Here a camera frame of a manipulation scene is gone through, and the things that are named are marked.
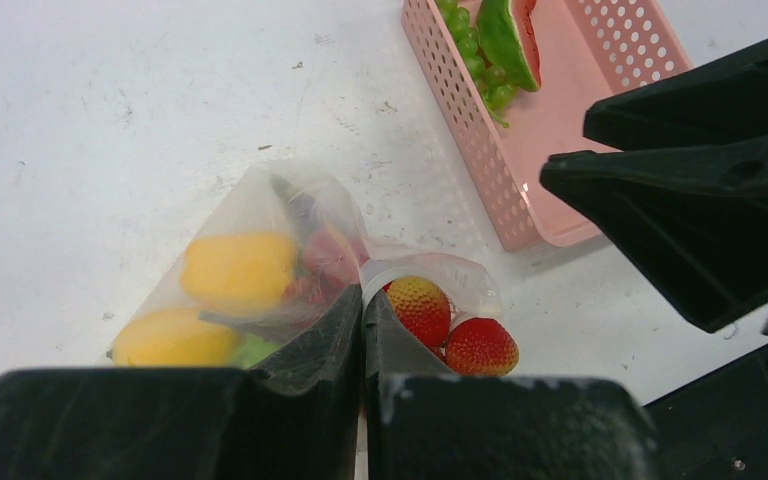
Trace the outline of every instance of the green grape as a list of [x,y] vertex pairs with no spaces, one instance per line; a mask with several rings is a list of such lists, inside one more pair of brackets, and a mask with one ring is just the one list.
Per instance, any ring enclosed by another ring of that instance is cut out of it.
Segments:
[[469,31],[466,32],[466,35],[464,36],[464,38],[471,38],[471,39],[473,39],[473,40],[475,40],[477,42],[478,41],[478,30],[475,27],[469,27]]
[[458,8],[458,0],[437,0],[437,8],[440,9],[443,21],[449,23],[449,18]]
[[514,100],[516,90],[508,85],[499,85],[490,91],[490,105],[496,110],[502,110]]
[[480,57],[466,57],[464,65],[472,78],[478,78],[484,73],[484,59]]
[[462,38],[469,33],[469,22],[455,18],[454,15],[449,16],[449,33],[452,34],[452,38],[455,42],[459,42]]
[[487,92],[487,82],[484,81],[484,78],[478,77],[475,79],[475,89],[478,90],[478,94],[482,96]]
[[504,85],[506,80],[505,69],[498,65],[490,65],[484,71],[484,80],[489,87],[498,87]]
[[461,52],[463,58],[474,57],[478,53],[478,42],[469,37],[464,37],[458,42],[458,51]]
[[462,21],[466,22],[467,24],[469,24],[469,10],[467,10],[467,9],[465,9],[463,7],[458,7],[458,9],[455,10],[454,15],[452,16],[452,19],[453,20],[462,20]]

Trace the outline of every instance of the yellow fruit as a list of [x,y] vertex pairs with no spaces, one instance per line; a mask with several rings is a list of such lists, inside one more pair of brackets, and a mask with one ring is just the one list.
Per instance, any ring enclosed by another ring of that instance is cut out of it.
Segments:
[[131,367],[225,365],[239,343],[236,331],[199,320],[197,308],[166,308],[125,325],[112,357]]
[[276,307],[293,282],[296,242],[280,233],[204,237],[184,253],[179,282],[206,309],[235,316]]

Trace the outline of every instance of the black object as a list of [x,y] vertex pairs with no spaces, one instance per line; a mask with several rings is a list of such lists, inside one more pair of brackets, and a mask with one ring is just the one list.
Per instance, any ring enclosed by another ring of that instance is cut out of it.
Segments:
[[252,370],[0,377],[0,480],[352,479],[360,287]]
[[768,40],[596,103],[541,184],[591,219],[690,323],[768,302]]
[[460,377],[402,327],[364,314],[371,480],[654,480],[655,432],[605,380]]
[[768,345],[646,408],[666,480],[768,480]]

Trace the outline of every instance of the grape stem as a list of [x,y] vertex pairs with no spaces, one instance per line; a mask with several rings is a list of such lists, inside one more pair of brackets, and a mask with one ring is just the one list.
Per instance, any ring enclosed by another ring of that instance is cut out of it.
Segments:
[[499,116],[499,114],[496,113],[495,110],[493,110],[493,107],[490,105],[490,102],[487,101],[486,98],[481,97],[481,100],[484,101],[484,106],[487,107],[487,113],[490,114],[491,117],[493,117],[493,120],[496,120],[499,122],[499,125],[502,126],[502,128],[508,128],[511,126],[510,123],[506,122],[505,119]]

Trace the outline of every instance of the bunch of grapes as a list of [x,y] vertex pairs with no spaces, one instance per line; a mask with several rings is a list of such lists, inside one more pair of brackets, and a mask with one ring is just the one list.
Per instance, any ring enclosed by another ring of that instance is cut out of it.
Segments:
[[470,26],[469,10],[458,6],[458,0],[436,0],[449,33],[455,40],[464,66],[475,82],[475,88],[481,95],[487,111],[503,127],[508,123],[500,116],[516,96],[517,87],[507,83],[505,69],[498,65],[489,65],[479,53],[478,30]]

